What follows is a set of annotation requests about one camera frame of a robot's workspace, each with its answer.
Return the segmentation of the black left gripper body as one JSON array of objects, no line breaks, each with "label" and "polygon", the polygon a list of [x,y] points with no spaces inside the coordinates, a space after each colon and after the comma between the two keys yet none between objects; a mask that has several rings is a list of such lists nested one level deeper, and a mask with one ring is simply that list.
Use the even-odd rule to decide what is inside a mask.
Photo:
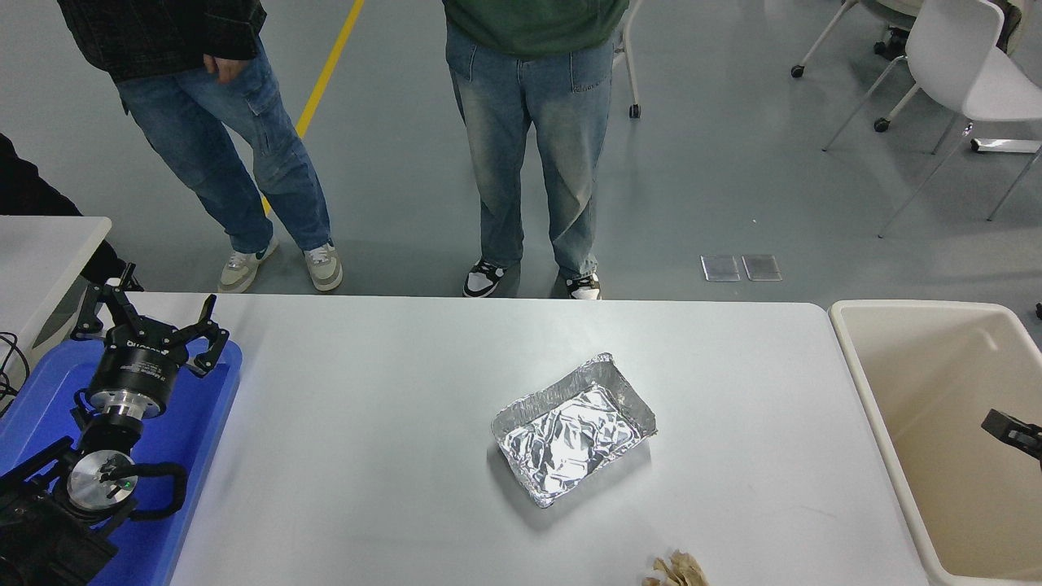
[{"label": "black left gripper body", "polygon": [[158,349],[153,342],[107,339],[88,386],[91,405],[115,402],[121,393],[145,397],[145,405],[167,405],[178,372],[187,363],[187,348]]}]

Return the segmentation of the person's left hand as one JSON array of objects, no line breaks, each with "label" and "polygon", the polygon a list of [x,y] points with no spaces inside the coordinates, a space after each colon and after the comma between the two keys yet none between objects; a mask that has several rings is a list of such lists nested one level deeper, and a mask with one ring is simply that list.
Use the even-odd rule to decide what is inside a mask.
[{"label": "person's left hand", "polygon": [[204,69],[215,77],[221,86],[227,86],[239,77],[252,63],[252,59],[224,59],[215,55],[204,55]]}]

